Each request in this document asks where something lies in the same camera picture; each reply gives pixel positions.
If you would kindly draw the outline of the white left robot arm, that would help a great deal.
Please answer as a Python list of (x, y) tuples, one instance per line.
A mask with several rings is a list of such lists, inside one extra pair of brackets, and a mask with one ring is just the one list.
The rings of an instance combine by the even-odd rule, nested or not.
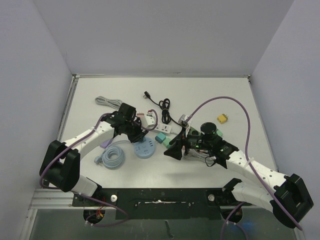
[(47, 181), (54, 189), (84, 195), (84, 200), (92, 206), (99, 204), (100, 186), (80, 174), (81, 160), (100, 144), (122, 134), (131, 143), (141, 142), (148, 130), (142, 127), (136, 113), (135, 107), (122, 103), (119, 110), (104, 113), (93, 127), (78, 136), (52, 141), (39, 170), (40, 185), (44, 187), (43, 182)]

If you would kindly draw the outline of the teal charger dark base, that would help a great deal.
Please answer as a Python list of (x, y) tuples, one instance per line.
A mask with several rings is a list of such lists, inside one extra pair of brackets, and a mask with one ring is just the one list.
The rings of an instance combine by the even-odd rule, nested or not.
[(166, 138), (166, 135), (160, 132), (155, 136), (155, 141), (159, 144), (162, 144), (166, 140)]

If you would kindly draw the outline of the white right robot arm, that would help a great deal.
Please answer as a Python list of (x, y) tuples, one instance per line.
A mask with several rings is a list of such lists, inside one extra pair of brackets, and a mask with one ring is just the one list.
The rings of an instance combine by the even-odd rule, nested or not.
[(290, 176), (272, 170), (247, 155), (236, 146), (223, 140), (212, 122), (205, 122), (199, 134), (182, 128), (169, 143), (164, 155), (181, 160), (190, 150), (205, 151), (212, 163), (241, 174), (253, 185), (233, 179), (224, 186), (223, 200), (230, 205), (246, 202), (273, 213), (276, 219), (294, 229), (314, 206), (303, 179), (297, 174)]

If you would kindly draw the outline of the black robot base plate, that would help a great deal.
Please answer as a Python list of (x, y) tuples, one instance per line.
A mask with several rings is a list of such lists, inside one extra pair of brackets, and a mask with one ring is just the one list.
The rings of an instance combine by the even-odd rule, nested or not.
[(72, 206), (100, 207), (101, 201), (118, 207), (116, 220), (219, 220), (239, 204), (221, 188), (102, 188), (91, 199), (74, 194)]

